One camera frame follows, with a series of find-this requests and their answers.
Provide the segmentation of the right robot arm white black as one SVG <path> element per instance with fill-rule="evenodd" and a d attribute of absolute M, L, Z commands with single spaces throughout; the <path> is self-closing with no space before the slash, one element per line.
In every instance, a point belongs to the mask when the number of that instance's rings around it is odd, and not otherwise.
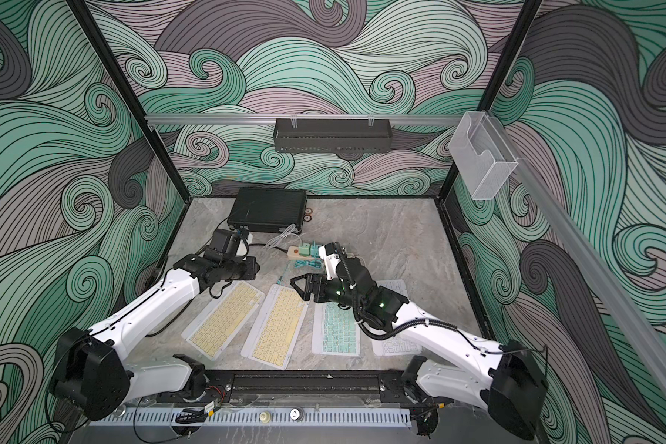
<path fill-rule="evenodd" d="M 376 342 L 401 338 L 443 359 L 416 358 L 411 388 L 423 401 L 461 401 L 485 410 L 497 425 L 534 440 L 549 388 L 538 350 L 516 340 L 499 343 L 432 316 L 407 296 L 377 284 L 358 261 L 290 280 L 306 302 L 347 307 L 360 331 Z"/>

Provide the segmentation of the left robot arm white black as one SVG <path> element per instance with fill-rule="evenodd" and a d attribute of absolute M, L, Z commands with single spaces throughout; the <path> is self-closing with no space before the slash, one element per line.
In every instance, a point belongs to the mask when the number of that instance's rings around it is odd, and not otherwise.
<path fill-rule="evenodd" d="M 187 401 L 205 396 L 203 364 L 184 354 L 156 364 L 128 366 L 136 346 L 179 307 L 221 281 L 253 280 L 260 269 L 249 256 L 222 263 L 187 255 L 163 279 L 121 310 L 88 329 L 73 327 L 57 342 L 57 364 L 48 392 L 92 420 L 123 403 L 159 393 Z"/>

